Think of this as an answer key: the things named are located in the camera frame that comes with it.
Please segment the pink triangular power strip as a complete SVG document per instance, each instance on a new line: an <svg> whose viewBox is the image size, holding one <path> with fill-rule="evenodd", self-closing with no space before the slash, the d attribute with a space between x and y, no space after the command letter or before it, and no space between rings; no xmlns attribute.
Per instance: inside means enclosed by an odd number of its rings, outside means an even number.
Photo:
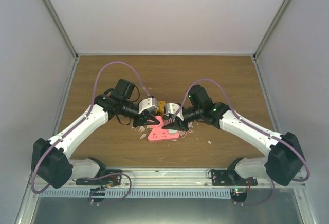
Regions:
<svg viewBox="0 0 329 224"><path fill-rule="evenodd" d="M168 130L162 129L162 127L169 123L168 120L163 120L162 116L158 117L160 124L159 125L148 125L148 128L151 130L148 135L149 142L156 141L165 141L165 140L176 140L180 137L179 133L170 134Z"/></svg>

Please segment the pink rectangular plug adapter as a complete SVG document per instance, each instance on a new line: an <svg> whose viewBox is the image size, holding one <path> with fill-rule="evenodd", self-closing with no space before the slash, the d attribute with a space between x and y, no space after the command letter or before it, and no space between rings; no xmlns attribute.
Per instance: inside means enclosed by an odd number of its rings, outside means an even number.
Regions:
<svg viewBox="0 0 329 224"><path fill-rule="evenodd" d="M158 119L158 117L154 117L152 118L152 122L151 122L152 125L159 125L160 124L160 121Z"/></svg>

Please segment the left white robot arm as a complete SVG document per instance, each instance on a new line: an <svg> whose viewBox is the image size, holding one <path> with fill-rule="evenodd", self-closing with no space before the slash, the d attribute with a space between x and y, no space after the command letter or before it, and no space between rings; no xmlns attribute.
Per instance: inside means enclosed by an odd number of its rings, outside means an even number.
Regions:
<svg viewBox="0 0 329 224"><path fill-rule="evenodd" d="M71 179L86 178L95 185L106 179L106 166L95 158L72 160L78 146L96 129L113 117L129 118L133 127L157 125L153 116L158 102L148 96L138 104L130 100L135 84L120 79L113 89L96 96L88 109L66 129L45 140L39 138L33 145L32 177L39 176L55 189Z"/></svg>

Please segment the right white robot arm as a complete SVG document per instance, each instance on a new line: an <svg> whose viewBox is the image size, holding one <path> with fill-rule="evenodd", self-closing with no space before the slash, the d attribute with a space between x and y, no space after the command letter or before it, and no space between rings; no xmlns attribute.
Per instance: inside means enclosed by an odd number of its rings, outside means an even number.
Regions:
<svg viewBox="0 0 329 224"><path fill-rule="evenodd" d="M187 96L192 104L188 108L177 103L165 105L165 115L170 119L165 129L187 131L189 123L203 122L239 137L263 154L261 158L235 159L226 169L232 185L240 185L253 177L269 178L282 186L298 181L296 175L304 166L305 158L297 136L265 129L240 116L228 105L214 103L200 85L192 86Z"/></svg>

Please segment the white USB charger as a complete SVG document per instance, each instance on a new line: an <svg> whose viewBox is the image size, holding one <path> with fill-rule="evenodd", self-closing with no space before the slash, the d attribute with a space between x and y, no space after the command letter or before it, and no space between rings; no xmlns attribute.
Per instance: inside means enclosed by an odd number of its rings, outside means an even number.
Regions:
<svg viewBox="0 0 329 224"><path fill-rule="evenodd" d="M169 132L170 134L179 133L179 131L177 131L177 130L173 130L173 129L169 129L168 132Z"/></svg>

